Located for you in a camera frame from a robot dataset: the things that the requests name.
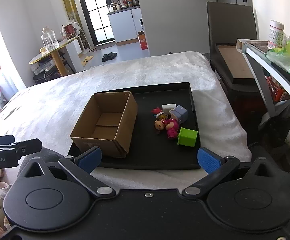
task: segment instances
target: glass door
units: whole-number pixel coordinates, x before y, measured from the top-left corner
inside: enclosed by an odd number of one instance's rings
[[[106,0],[80,0],[94,46],[114,41]]]

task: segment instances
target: white block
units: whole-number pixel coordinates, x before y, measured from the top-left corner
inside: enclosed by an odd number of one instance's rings
[[[174,109],[176,104],[162,105],[163,111],[168,114],[170,110]]]

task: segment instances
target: black slippers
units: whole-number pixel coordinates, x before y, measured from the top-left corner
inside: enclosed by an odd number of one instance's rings
[[[109,54],[104,54],[103,58],[102,58],[102,62],[105,62],[107,60],[112,60],[114,58],[116,58],[117,53],[116,52],[111,52]]]

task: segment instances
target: fluffy bedspread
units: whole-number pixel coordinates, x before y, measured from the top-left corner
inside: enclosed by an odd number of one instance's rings
[[[190,82],[202,147],[220,156],[248,162],[247,134],[242,129],[208,60],[198,52],[183,52],[101,65],[18,92],[0,113],[0,136],[16,141],[39,138],[43,146],[67,155],[70,133],[91,95],[134,86]],[[6,180],[18,168],[7,169]],[[115,189],[183,189],[201,179],[203,170],[136,171],[96,168],[92,175]]]

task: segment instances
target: white pill bottle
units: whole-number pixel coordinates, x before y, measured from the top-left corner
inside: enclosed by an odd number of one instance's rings
[[[284,35],[284,24],[271,20],[270,35],[268,38],[268,49],[281,48]]]

